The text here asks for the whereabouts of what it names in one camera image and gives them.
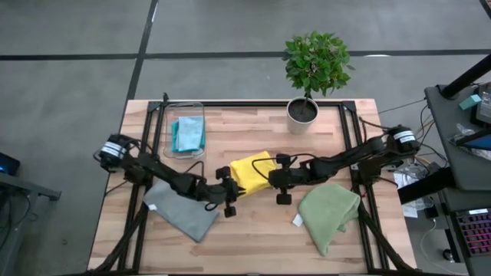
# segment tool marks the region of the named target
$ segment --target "green cloth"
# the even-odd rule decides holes
[[[173,153],[188,153],[192,152],[193,149],[188,150],[178,150],[177,149],[177,132],[179,131],[179,121],[175,121],[172,123],[172,152]],[[205,128],[203,127],[203,135],[201,136],[201,143],[199,144],[199,148],[205,148]]]
[[[359,195],[338,184],[316,187],[300,202],[300,216],[322,256],[336,230],[345,232],[344,224],[358,217],[359,204]]]

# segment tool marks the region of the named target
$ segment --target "computer equipment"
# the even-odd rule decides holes
[[[18,160],[0,153],[0,173],[15,176],[17,175],[18,167],[20,165],[21,163]]]
[[[491,125],[491,85],[484,84],[476,88],[475,95],[479,95],[481,101],[472,108],[470,122],[487,127]]]
[[[491,150],[491,129],[460,138],[455,141],[455,144],[470,149]]]
[[[491,255],[491,209],[455,212],[470,257]]]

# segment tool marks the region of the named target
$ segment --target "yellow cloth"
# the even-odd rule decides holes
[[[264,151],[230,163],[232,178],[237,181],[239,186],[245,189],[245,194],[242,196],[247,196],[260,189],[269,187],[268,180],[264,179],[264,177],[258,174],[252,167],[253,160],[264,158],[271,158],[271,156],[268,152]],[[254,162],[254,166],[266,177],[268,177],[270,171],[276,169],[273,160],[257,161]]]

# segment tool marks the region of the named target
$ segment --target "floor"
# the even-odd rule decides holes
[[[357,68],[330,97],[386,110],[491,53],[490,16],[485,0],[0,0],[0,151],[22,161],[21,177],[63,192],[36,210],[15,275],[87,267],[107,181],[91,154],[118,131],[126,100],[292,98],[278,55],[292,35],[317,30],[344,39]],[[417,129],[423,107],[382,123]],[[426,142],[443,152],[435,129]],[[422,254],[431,221],[407,225],[419,268],[465,273],[441,258],[441,230],[423,244],[430,260]]]

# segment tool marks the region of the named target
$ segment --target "floor stripe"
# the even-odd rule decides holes
[[[138,54],[16,54],[0,55],[0,61],[103,61],[137,59]]]
[[[189,52],[189,53],[155,53],[146,54],[150,28],[146,28],[138,54],[28,54],[28,55],[0,55],[0,61],[103,61],[103,60],[131,60],[136,59],[137,72],[141,71],[143,60],[179,60],[203,58],[283,58],[284,51],[243,51],[243,52]],[[463,49],[463,50],[392,50],[392,51],[349,51],[352,57],[414,57],[439,55],[475,55],[491,54],[491,49]]]
[[[409,57],[439,55],[472,55],[491,54],[491,49],[466,50],[400,50],[400,51],[349,51],[352,57]],[[249,51],[249,52],[194,52],[194,53],[155,53],[145,54],[147,60],[179,60],[203,58],[283,58],[284,51]]]
[[[479,1],[483,6],[484,11],[486,11],[486,13],[488,14],[489,19],[491,19],[491,0],[479,0]]]
[[[135,94],[137,93],[138,80],[140,79],[144,55],[147,51],[148,41],[150,40],[150,32],[152,31],[153,19],[155,17],[155,13],[157,12],[158,4],[159,0],[152,0],[152,3],[150,4],[150,10],[148,11],[147,16],[147,23],[145,24],[145,29],[143,30],[143,35],[141,37],[140,49],[138,50],[138,58],[135,62],[133,74],[131,75],[130,86],[128,87],[128,93],[126,95],[127,100],[134,99]]]

